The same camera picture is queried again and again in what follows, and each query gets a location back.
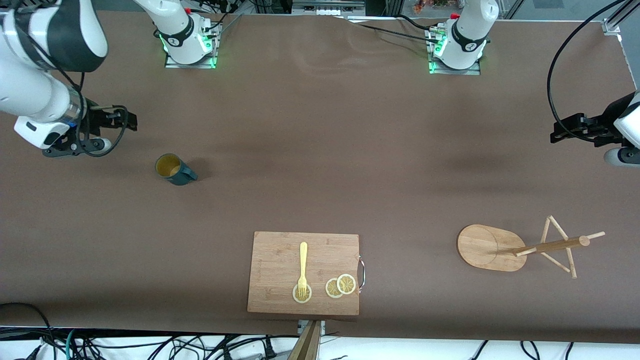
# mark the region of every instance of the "cutting board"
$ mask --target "cutting board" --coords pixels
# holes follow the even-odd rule
[[[308,244],[307,284],[312,296],[299,304],[292,291],[300,277],[300,243]],[[358,284],[360,237],[353,234],[272,233],[256,231],[247,311],[250,313],[302,315],[357,315],[358,289],[339,299],[326,294],[326,282],[342,274],[352,275]]]

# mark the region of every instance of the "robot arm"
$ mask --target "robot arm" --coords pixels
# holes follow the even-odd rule
[[[640,167],[640,91],[635,93],[629,106],[613,122],[613,126],[626,140],[627,146],[607,151],[604,160],[611,165]]]
[[[640,90],[612,102],[602,115],[589,118],[577,113],[561,120],[561,123],[571,133],[592,139],[595,147],[621,144],[621,147],[604,154],[604,160],[609,164],[640,167]],[[551,143],[574,137],[562,125],[554,124]]]
[[[87,109],[76,90],[49,70],[97,69],[108,51],[102,27],[92,2],[79,0],[58,1],[35,12],[0,13],[0,29],[0,110],[17,115],[14,130],[47,149],[78,125]]]
[[[200,61],[212,51],[203,41],[210,34],[211,20],[187,14],[180,0],[133,0],[151,17],[171,59],[180,64]]]
[[[434,55],[452,69],[467,69],[482,56],[486,36],[498,19],[495,0],[468,0],[458,19],[444,23],[446,41]]]
[[[187,14],[179,0],[134,0],[151,16],[174,61],[191,64],[212,51],[211,21]],[[38,8],[0,12],[0,111],[18,116],[14,130],[46,156],[109,151],[100,127],[137,129],[134,114],[105,112],[50,71],[91,72],[107,56],[107,40],[92,0],[57,0]],[[79,132],[85,133],[80,140]]]

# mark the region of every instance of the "mug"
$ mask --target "mug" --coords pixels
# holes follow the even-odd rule
[[[160,156],[156,161],[156,172],[174,185],[186,185],[198,179],[198,175],[176,154]]]

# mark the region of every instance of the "fork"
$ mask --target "fork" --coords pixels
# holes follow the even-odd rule
[[[305,268],[307,267],[307,243],[300,243],[300,278],[298,279],[298,298],[303,299],[307,296],[307,278],[305,277]]]

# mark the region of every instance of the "brown tablecloth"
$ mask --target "brown tablecloth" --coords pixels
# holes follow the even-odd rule
[[[443,76],[424,43],[333,17],[242,17],[215,70],[164,69],[144,13],[100,20],[109,56],[84,94],[127,106],[140,130],[105,158],[49,159],[0,115],[1,301],[56,326],[295,332],[299,316],[246,312],[253,232],[353,233],[361,315],[328,331],[640,340],[640,171],[548,140],[547,70],[577,23],[498,22],[481,76]],[[631,91],[617,39],[587,26],[556,70],[560,115],[598,115]],[[200,180],[158,178],[166,152]],[[607,233],[574,251],[576,280],[539,256],[504,273],[456,252],[469,224],[534,244],[547,215],[570,236]]]

